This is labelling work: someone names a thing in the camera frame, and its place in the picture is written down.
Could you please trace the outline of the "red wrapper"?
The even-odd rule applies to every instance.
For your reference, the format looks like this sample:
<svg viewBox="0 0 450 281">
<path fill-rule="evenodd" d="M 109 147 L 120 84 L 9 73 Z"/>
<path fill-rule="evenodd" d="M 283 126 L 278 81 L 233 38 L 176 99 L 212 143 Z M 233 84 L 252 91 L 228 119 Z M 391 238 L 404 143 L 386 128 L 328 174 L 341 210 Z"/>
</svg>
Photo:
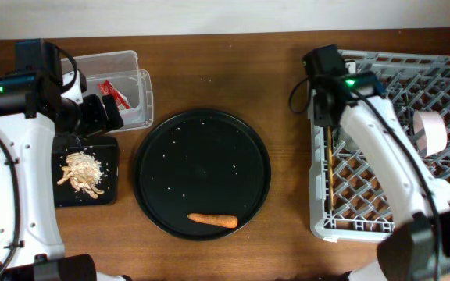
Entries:
<svg viewBox="0 0 450 281">
<path fill-rule="evenodd" d="M 131 109 L 131 104 L 127 97 L 118 91 L 108 80 L 104 80 L 102 83 L 97 84 L 97 88 L 104 96 L 112 96 L 120 111 Z"/>
</svg>

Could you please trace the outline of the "food scraps and rice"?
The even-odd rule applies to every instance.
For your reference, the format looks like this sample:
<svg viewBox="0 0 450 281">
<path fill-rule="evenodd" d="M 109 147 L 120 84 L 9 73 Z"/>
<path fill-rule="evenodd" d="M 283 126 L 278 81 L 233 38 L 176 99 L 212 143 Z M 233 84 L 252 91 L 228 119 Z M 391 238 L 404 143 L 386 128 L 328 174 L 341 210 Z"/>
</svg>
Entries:
<svg viewBox="0 0 450 281">
<path fill-rule="evenodd" d="M 98 189 L 104 172 L 102 163 L 93 155 L 76 152 L 66 156 L 66 165 L 61 167 L 62 177 L 56 181 L 58 185 L 68 182 L 76 192 L 88 194 L 98 199 L 105 191 Z"/>
</svg>

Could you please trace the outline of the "pink bowl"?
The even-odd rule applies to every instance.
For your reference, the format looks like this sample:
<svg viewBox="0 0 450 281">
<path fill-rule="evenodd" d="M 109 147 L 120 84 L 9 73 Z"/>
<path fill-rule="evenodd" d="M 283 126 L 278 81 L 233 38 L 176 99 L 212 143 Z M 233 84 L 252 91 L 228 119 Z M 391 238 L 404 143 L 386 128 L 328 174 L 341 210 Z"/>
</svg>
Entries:
<svg viewBox="0 0 450 281">
<path fill-rule="evenodd" d="M 428 157 L 446 149 L 447 128 L 438 112 L 415 111 L 412 120 L 414 139 L 421 157 Z"/>
</svg>

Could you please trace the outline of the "orange carrot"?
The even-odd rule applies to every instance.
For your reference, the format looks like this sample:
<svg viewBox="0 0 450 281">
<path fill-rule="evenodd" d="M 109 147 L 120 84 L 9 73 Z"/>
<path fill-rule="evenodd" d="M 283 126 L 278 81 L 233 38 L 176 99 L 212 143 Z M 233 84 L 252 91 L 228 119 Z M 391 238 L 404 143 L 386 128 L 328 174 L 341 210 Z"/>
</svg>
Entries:
<svg viewBox="0 0 450 281">
<path fill-rule="evenodd" d="M 219 226 L 227 229 L 233 229 L 238 226 L 238 218 L 233 215 L 207 215 L 191 213 L 188 214 L 187 217 L 193 222 Z"/>
</svg>

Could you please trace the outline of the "light grey plate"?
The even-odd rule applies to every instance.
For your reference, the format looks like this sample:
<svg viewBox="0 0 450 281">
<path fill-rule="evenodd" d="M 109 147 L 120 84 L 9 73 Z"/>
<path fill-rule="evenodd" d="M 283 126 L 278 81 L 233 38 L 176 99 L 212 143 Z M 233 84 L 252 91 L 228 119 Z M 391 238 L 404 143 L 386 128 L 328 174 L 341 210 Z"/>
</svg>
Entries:
<svg viewBox="0 0 450 281">
<path fill-rule="evenodd" d="M 336 129 L 336 137 L 337 145 L 343 145 L 343 148 L 346 151 L 358 151 L 359 146 L 356 142 L 351 138 L 351 136 L 345 132 L 345 130 L 342 127 L 339 127 Z"/>
</svg>

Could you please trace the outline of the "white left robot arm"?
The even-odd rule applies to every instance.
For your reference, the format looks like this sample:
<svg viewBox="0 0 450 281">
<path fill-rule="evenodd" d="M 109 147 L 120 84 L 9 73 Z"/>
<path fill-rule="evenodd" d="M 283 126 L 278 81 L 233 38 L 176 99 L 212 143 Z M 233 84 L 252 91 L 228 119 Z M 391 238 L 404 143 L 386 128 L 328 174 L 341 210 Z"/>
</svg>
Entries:
<svg viewBox="0 0 450 281">
<path fill-rule="evenodd" d="M 110 280 L 88 254 L 65 256 L 56 222 L 52 145 L 82 134 L 84 75 L 0 76 L 0 280 Z"/>
</svg>

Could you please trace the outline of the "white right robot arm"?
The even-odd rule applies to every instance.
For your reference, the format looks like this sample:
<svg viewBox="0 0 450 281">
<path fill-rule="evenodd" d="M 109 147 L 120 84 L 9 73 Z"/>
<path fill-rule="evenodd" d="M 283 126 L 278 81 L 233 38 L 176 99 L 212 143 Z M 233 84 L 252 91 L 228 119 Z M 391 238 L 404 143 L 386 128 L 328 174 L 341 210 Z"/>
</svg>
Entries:
<svg viewBox="0 0 450 281">
<path fill-rule="evenodd" d="M 438 280 L 450 273 L 450 183 L 436 178 L 406 136 L 380 81 L 371 72 L 310 80 L 331 125 L 365 156 L 392 212 L 394 232 L 368 265 L 345 280 Z"/>
</svg>

